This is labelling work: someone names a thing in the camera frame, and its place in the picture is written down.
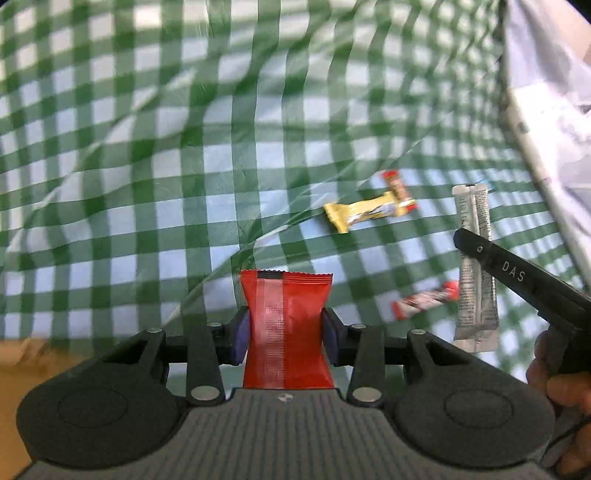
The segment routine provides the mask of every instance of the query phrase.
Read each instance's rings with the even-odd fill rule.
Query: human hand
[[[527,369],[527,382],[549,399],[565,407],[578,407],[583,414],[591,414],[591,374],[581,372],[550,377],[546,365],[548,332],[542,332],[535,341],[534,360]],[[591,465],[591,424],[582,427],[573,443],[564,451],[557,465],[560,475],[576,472]]]

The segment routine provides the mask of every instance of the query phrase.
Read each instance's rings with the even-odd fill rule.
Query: white fabric
[[[591,284],[591,67],[536,0],[509,0],[507,115],[587,284]]]

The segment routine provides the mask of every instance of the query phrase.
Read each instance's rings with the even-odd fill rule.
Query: red wrapper
[[[408,320],[415,313],[423,312],[442,305],[447,301],[455,301],[460,296],[460,286],[457,281],[447,281],[443,288],[428,290],[406,299],[392,302],[392,309],[397,320]]]
[[[332,274],[243,270],[251,311],[245,388],[334,388],[322,354],[320,312]]]

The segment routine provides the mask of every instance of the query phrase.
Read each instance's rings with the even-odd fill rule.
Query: gingham fabric
[[[457,278],[454,184],[486,181],[493,236],[581,287],[502,129],[497,0],[11,0],[0,10],[5,338],[90,353],[155,325],[228,321],[244,268],[333,273],[348,323],[453,337],[453,304],[393,300]],[[339,235],[322,211],[418,209]],[[533,309],[498,288],[485,358],[523,378]]]

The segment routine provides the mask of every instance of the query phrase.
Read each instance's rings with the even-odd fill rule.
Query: metal screw
[[[363,403],[373,403],[382,398],[382,393],[374,387],[359,387],[353,390],[353,398]]]
[[[191,396],[195,400],[212,401],[220,396],[220,391],[211,385],[201,385],[191,390]]]

